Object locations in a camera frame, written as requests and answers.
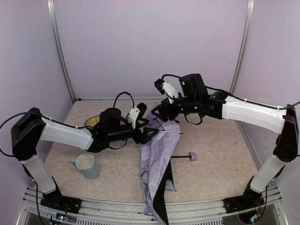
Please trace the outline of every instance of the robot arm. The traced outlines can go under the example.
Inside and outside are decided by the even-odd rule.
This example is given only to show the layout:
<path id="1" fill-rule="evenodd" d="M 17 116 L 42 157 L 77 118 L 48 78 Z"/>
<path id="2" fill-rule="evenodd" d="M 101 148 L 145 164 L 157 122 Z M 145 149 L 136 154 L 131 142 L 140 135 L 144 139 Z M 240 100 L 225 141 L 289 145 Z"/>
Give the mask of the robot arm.
<path id="1" fill-rule="evenodd" d="M 249 181 L 241 196 L 225 199 L 230 205 L 228 213 L 250 209 L 263 204 L 262 191 L 277 177 L 288 162 L 293 161 L 298 153 L 299 130 L 294 107 L 280 110 L 280 106 L 269 106 L 260 103 L 236 99 L 228 92 L 217 91 L 211 95 L 207 92 L 200 74 L 190 74 L 179 79 L 184 96 L 164 99 L 151 112 L 166 122 L 174 120 L 179 114 L 197 113 L 202 119 L 210 116 L 216 119 L 237 120 L 254 124 L 279 134 L 272 156 L 263 164 L 258 173 Z M 166 93 L 164 81 L 158 79 L 155 87 Z"/>
<path id="2" fill-rule="evenodd" d="M 62 143 L 94 153 L 110 148 L 111 142 L 128 138 L 132 138 L 135 143 L 145 144 L 158 133 L 158 129 L 144 127 L 149 123 L 143 118 L 146 109 L 147 106 L 140 103 L 130 111 L 127 118 L 123 118 L 119 109 L 108 108 L 100 114 L 100 122 L 94 127 L 80 128 L 51 120 L 37 108 L 30 109 L 11 129 L 12 148 L 14 157 L 42 190 L 41 204 L 63 211 L 66 205 L 75 205 L 69 211 L 78 213 L 81 200 L 61 195 L 55 180 L 37 154 L 39 141 Z"/>

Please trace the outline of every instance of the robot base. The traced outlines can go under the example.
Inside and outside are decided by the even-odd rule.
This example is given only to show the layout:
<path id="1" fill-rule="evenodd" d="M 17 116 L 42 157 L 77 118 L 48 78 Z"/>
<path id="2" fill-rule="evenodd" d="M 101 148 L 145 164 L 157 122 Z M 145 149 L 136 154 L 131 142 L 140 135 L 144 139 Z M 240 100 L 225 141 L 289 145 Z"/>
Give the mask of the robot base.
<path id="1" fill-rule="evenodd" d="M 250 188 L 253 177 L 246 186 L 244 194 L 224 199 L 226 213 L 238 212 L 264 205 L 263 195 Z"/>
<path id="2" fill-rule="evenodd" d="M 49 194 L 43 194 L 41 205 L 63 212 L 78 214 L 82 200 L 79 198 L 63 196 L 55 180 L 54 183 L 56 185 L 56 190 Z"/>

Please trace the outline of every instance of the lavender wall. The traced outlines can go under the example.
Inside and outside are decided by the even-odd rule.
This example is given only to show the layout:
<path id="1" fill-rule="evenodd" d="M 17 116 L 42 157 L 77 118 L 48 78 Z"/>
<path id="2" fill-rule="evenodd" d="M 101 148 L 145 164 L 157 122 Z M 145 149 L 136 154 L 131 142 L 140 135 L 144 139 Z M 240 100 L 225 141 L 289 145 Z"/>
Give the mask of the lavender wall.
<path id="1" fill-rule="evenodd" d="M 55 8 L 79 98 L 161 97 L 153 83 L 165 73 L 198 72 L 230 88 L 247 0 L 64 0 Z"/>
<path id="2" fill-rule="evenodd" d="M 63 120 L 71 103 L 55 50 L 47 2 L 3 0 L 0 7 L 0 122 L 39 107 L 42 113 Z M 0 133 L 0 146 L 11 154 L 10 128 Z M 50 144 L 39 145 L 43 159 Z M 1 224 L 13 224 L 28 184 L 21 164 L 0 154 Z"/>
<path id="3" fill-rule="evenodd" d="M 300 2 L 255 1 L 249 41 L 240 74 L 238 96 L 272 105 L 300 100 Z M 298 118 L 300 106 L 296 107 Z M 276 135 L 243 124 L 263 163 L 275 147 Z M 292 225 L 300 221 L 300 159 L 278 178 Z"/>

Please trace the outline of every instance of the mug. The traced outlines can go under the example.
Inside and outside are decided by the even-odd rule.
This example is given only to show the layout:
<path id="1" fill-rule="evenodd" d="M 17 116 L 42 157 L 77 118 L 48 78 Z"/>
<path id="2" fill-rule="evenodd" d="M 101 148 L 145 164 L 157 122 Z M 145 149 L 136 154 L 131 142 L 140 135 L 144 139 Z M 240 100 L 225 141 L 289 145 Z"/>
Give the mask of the mug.
<path id="1" fill-rule="evenodd" d="M 99 175 L 99 168 L 95 164 L 95 158 L 92 154 L 81 154 L 77 159 L 72 159 L 71 164 L 79 169 L 86 179 L 94 180 Z"/>

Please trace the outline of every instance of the black cable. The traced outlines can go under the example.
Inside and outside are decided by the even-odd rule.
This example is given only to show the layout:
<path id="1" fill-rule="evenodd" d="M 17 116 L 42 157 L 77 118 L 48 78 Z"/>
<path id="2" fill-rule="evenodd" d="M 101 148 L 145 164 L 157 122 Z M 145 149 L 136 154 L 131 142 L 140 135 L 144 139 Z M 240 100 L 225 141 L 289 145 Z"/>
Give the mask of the black cable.
<path id="1" fill-rule="evenodd" d="M 181 78 L 180 76 L 173 75 L 173 74 L 164 74 L 164 75 L 161 77 L 161 79 L 164 80 L 164 78 L 165 78 L 166 76 L 171 76 L 171 77 L 175 77 L 175 78 L 178 78 L 178 79 Z"/>
<path id="2" fill-rule="evenodd" d="M 42 225 L 45 225 L 44 222 L 43 222 L 43 220 L 42 220 L 41 214 L 39 212 L 39 207 L 38 207 L 38 183 L 35 180 L 33 180 L 33 181 L 35 182 L 36 187 L 37 187 L 37 193 L 36 193 L 37 214 L 38 214 L 39 220 L 41 221 Z"/>
<path id="3" fill-rule="evenodd" d="M 124 94 L 125 94 L 125 95 L 128 95 L 128 96 L 131 98 L 131 100 L 132 100 L 132 107 L 134 108 L 134 106 L 135 106 L 135 101 L 134 101 L 132 95 L 131 95 L 129 92 L 127 92 L 127 91 L 123 91 L 123 92 L 121 92 L 120 94 L 117 95 L 117 97 L 115 98 L 115 100 L 114 100 L 114 102 L 113 102 L 113 108 L 116 107 L 116 103 L 117 103 L 118 98 L 119 98 L 121 95 L 124 95 Z"/>
<path id="4" fill-rule="evenodd" d="M 292 107 L 294 107 L 294 106 L 296 106 L 296 105 L 299 105 L 299 104 L 300 104 L 300 101 L 299 101 L 299 102 L 296 102 L 295 104 L 292 104 L 292 105 L 290 105 L 290 106 L 280 108 L 280 110 L 290 109 L 290 108 L 292 108 Z"/>
<path id="5" fill-rule="evenodd" d="M 264 202 L 263 211 L 262 211 L 261 215 L 259 216 L 259 218 L 256 221 L 254 221 L 255 223 L 263 217 L 263 214 L 266 211 L 266 207 L 267 207 L 267 199 L 268 199 L 268 185 L 266 186 L 266 200 Z"/>
<path id="6" fill-rule="evenodd" d="M 175 100 L 174 98 L 172 98 L 171 96 L 169 96 L 167 92 L 165 92 L 165 94 L 166 94 L 167 97 L 170 98 L 171 100 Z"/>
<path id="7" fill-rule="evenodd" d="M 232 93 L 230 93 L 230 92 L 228 92 L 228 91 L 226 91 L 226 90 L 217 89 L 217 88 L 212 88 L 212 87 L 209 87 L 209 86 L 205 86 L 205 87 L 206 87 L 207 89 L 211 89 L 211 90 L 215 90 L 215 91 L 221 91 L 221 92 L 223 92 L 223 93 L 225 93 L 225 94 L 227 94 L 227 95 L 229 95 L 229 96 L 231 96 L 231 97 L 233 97 L 233 98 L 236 98 L 236 99 L 238 99 L 238 100 L 240 100 L 240 101 L 247 102 L 247 103 L 251 103 L 251 104 L 254 104 L 254 105 L 263 106 L 263 107 L 270 108 L 270 109 L 286 110 L 286 109 L 290 109 L 290 108 L 292 108 L 292 107 L 294 107 L 294 106 L 300 104 L 300 101 L 299 101 L 299 102 L 297 102 L 297 103 L 295 103 L 295 104 L 293 104 L 293 105 L 287 106 L 287 107 L 277 108 L 277 107 L 274 107 L 274 106 L 271 106 L 271 105 L 265 105 L 265 104 L 262 104 L 262 103 L 253 102 L 253 101 L 249 101 L 249 100 L 242 99 L 242 98 L 240 98 L 240 97 L 237 97 L 237 96 L 233 95 Z"/>
<path id="8" fill-rule="evenodd" d="M 5 120 L 5 121 L 0 125 L 0 130 L 1 130 L 1 128 L 2 128 L 7 122 L 9 122 L 10 120 L 14 119 L 15 117 L 18 117 L 18 116 L 21 116 L 21 115 L 27 115 L 27 114 L 29 114 L 29 115 L 37 115 L 37 116 L 40 116 L 40 117 L 45 118 L 46 120 L 53 121 L 53 122 L 55 122 L 55 123 L 58 123 L 58 124 L 61 124 L 61 125 L 64 125 L 64 126 L 70 127 L 70 128 L 83 129 L 83 128 L 91 127 L 91 126 L 83 126 L 83 127 L 72 126 L 72 125 L 69 125 L 69 124 L 66 124 L 66 123 L 57 121 L 57 120 L 50 119 L 50 118 L 48 118 L 47 116 L 44 116 L 43 114 L 37 113 L 37 112 L 21 112 L 21 113 L 18 113 L 18 114 L 16 114 L 16 115 L 13 115 L 13 116 L 9 117 L 7 120 Z M 0 148 L 0 152 L 1 152 L 4 156 L 6 156 L 6 157 L 14 157 L 13 155 L 9 155 L 9 154 L 6 154 L 5 152 L 3 152 L 1 148 Z"/>
<path id="9" fill-rule="evenodd" d="M 123 148 L 127 144 L 127 140 L 128 139 L 125 140 L 125 143 L 121 147 L 114 148 L 114 147 L 109 146 L 109 148 L 112 149 L 112 150 L 119 150 L 119 149 Z"/>
<path id="10" fill-rule="evenodd" d="M 203 119 L 202 119 L 202 117 L 200 115 L 199 115 L 199 118 L 200 118 L 200 122 L 199 123 L 193 123 L 193 122 L 188 121 L 188 118 L 187 118 L 186 114 L 184 114 L 184 118 L 186 119 L 186 122 L 194 124 L 194 125 L 200 125 L 203 122 Z"/>

